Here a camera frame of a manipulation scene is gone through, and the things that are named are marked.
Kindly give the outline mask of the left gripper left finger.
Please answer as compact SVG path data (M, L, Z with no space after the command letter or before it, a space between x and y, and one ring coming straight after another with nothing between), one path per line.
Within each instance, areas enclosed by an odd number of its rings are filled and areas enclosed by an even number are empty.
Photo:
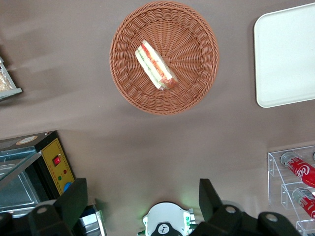
M31 212L13 218L0 214L2 236L71 236L88 204L87 180L77 178L56 200L38 204Z

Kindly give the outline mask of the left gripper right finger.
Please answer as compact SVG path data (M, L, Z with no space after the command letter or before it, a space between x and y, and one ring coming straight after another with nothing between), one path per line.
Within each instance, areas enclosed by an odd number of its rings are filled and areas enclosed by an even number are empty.
M199 180L199 206L204 218L192 236L299 236L283 215L262 212L257 218L238 207L224 204L209 179Z

